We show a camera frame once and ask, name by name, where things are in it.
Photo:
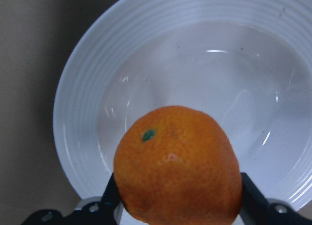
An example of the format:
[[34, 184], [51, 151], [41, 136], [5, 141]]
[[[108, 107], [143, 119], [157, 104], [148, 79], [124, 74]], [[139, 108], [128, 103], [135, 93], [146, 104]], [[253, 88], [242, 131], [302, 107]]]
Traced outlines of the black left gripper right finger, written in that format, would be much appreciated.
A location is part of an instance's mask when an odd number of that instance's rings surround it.
[[240, 218], [245, 225], [310, 225], [311, 219], [294, 211], [287, 203], [267, 199], [246, 173], [242, 178]]

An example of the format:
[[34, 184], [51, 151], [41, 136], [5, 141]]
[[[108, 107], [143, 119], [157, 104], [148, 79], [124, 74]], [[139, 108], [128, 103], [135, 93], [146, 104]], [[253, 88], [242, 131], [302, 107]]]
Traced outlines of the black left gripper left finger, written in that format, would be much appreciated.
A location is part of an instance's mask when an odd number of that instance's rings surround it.
[[38, 210], [31, 214], [24, 225], [117, 225], [114, 212], [121, 199], [112, 175], [108, 181], [103, 196], [100, 199], [84, 201], [80, 209], [75, 209], [71, 214], [63, 216], [59, 211], [52, 209]]

